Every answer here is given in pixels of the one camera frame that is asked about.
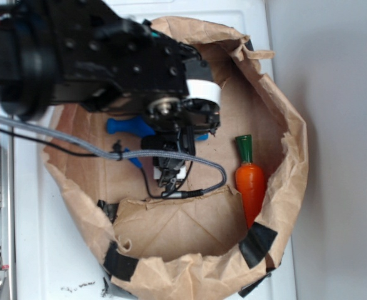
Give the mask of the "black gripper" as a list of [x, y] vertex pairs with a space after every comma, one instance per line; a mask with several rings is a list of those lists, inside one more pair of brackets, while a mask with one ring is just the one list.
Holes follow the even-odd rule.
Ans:
[[120, 19], [88, 34], [86, 109], [141, 116], [157, 133], [213, 133], [220, 88], [199, 51]]

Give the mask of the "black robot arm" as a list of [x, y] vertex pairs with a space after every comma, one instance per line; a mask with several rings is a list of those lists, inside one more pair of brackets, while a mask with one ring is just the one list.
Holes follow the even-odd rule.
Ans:
[[199, 51], [103, 1], [0, 5], [0, 104], [24, 121], [49, 106], [141, 116], [155, 131], [220, 125], [220, 88]]

